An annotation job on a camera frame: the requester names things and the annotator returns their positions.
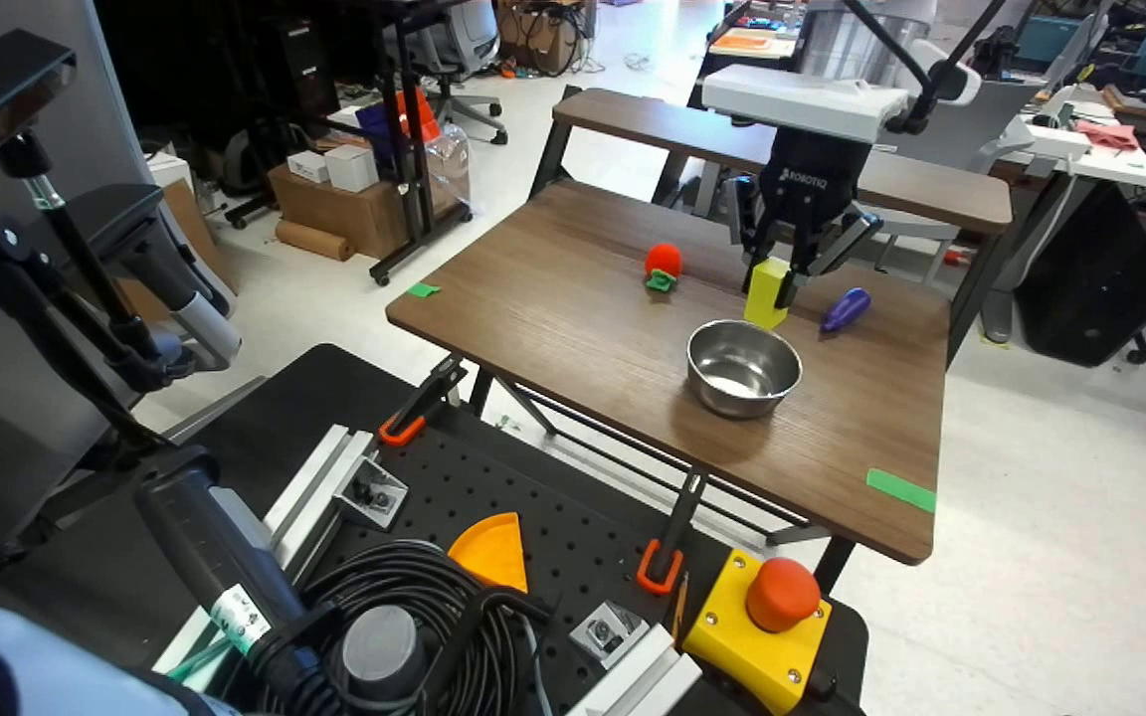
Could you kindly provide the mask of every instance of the purple object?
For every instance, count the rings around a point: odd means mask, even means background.
[[[847,285],[847,296],[822,314],[821,335],[847,330],[877,297],[865,285]]]

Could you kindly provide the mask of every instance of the green tape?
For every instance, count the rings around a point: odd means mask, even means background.
[[[865,485],[877,489],[877,493],[889,493],[891,503],[903,503],[903,505],[914,505],[923,514],[935,514],[935,493],[901,479],[901,475],[889,475],[889,468],[866,468],[865,475]]]
[[[432,297],[432,296],[443,296],[443,285],[428,285],[428,284],[415,284],[406,296],[415,296],[415,297]]]

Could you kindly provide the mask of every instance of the stainless steel bowl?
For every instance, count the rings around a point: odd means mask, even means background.
[[[735,320],[706,321],[688,338],[688,386],[723,419],[765,419],[805,377],[800,353]]]

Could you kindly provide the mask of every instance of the table top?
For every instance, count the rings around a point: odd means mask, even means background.
[[[688,256],[672,297],[642,285],[655,237]],[[552,183],[432,270],[432,297],[406,296],[385,320],[897,561],[928,561],[935,516],[866,489],[866,468],[935,489],[946,301],[865,265],[813,280],[779,330],[805,381],[771,423],[723,423],[684,388],[684,347],[739,314],[739,274],[715,223]],[[850,284],[877,310],[821,342],[821,314]]]
[[[759,170],[777,135],[771,129],[733,129],[728,114],[715,110],[621,91],[570,97],[558,103],[558,119],[664,152],[688,152],[735,170]],[[1007,183],[909,155],[873,152],[857,190],[865,204],[928,215],[980,233],[999,233],[1009,223]]]

